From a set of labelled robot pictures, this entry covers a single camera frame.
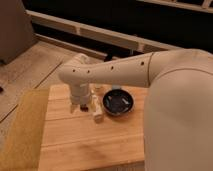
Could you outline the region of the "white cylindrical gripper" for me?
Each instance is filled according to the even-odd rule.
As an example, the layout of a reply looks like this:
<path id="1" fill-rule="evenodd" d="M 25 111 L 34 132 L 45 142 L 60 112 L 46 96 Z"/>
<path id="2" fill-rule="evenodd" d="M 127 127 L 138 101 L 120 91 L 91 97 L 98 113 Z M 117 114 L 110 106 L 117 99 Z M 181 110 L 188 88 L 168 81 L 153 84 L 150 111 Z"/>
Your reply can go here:
<path id="1" fill-rule="evenodd" d="M 91 101 L 91 91 L 88 83 L 73 84 L 70 88 L 70 99 L 73 104 L 85 105 Z M 70 105 L 70 113 L 75 111 L 75 105 Z M 102 106 L 96 95 L 92 96 L 91 102 L 92 116 L 95 122 L 101 122 L 104 118 Z"/>

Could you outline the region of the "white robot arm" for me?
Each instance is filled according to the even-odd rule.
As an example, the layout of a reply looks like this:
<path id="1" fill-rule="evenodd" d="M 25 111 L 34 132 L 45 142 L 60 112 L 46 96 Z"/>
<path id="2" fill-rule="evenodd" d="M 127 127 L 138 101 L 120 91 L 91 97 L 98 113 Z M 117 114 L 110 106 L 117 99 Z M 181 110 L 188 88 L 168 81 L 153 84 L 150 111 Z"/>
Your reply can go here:
<path id="1" fill-rule="evenodd" d="M 213 171 L 213 54 L 151 52 L 91 64 L 84 54 L 62 65 L 71 101 L 90 101 L 90 83 L 146 87 L 146 171 Z"/>

